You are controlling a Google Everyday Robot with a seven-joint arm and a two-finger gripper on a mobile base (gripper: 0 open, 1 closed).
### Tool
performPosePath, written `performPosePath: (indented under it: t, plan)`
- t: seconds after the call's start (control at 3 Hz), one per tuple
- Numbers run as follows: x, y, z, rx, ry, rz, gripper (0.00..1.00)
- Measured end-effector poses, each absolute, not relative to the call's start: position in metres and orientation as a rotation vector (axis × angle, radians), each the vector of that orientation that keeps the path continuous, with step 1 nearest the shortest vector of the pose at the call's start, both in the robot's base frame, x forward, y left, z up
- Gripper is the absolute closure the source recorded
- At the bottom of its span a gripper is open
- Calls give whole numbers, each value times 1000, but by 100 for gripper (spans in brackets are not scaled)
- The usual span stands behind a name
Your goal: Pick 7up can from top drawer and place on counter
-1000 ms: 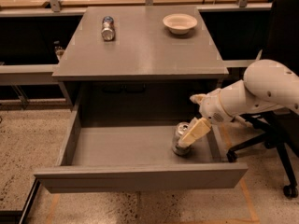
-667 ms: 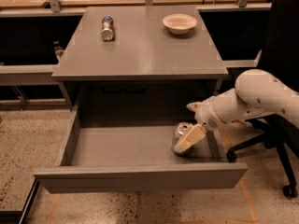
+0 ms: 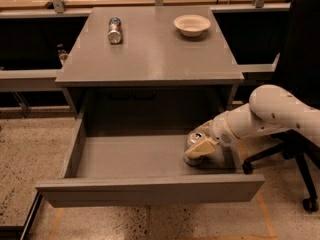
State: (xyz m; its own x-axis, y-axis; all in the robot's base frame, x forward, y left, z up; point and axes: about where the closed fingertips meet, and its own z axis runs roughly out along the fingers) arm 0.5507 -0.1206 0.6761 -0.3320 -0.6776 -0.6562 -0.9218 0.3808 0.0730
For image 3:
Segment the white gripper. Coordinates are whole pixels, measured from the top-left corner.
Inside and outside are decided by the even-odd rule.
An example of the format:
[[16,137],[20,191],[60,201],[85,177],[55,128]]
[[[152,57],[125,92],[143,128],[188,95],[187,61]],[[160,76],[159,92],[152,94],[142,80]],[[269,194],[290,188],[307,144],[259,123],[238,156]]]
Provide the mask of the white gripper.
[[185,156],[190,159],[197,159],[215,152],[217,143],[224,147],[233,144],[237,137],[229,126],[228,115],[229,112],[225,111],[193,129],[194,133],[210,135],[211,138],[206,136],[202,136],[199,139],[189,138],[184,151]]

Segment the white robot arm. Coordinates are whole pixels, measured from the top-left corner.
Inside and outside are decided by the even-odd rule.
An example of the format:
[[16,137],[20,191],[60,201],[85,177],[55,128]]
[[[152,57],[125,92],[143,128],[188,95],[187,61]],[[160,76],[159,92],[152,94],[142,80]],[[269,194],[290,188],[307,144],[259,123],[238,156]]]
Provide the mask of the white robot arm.
[[276,85],[262,85],[249,102],[225,111],[191,131],[184,155],[198,159],[235,140],[293,130],[320,146],[320,111]]

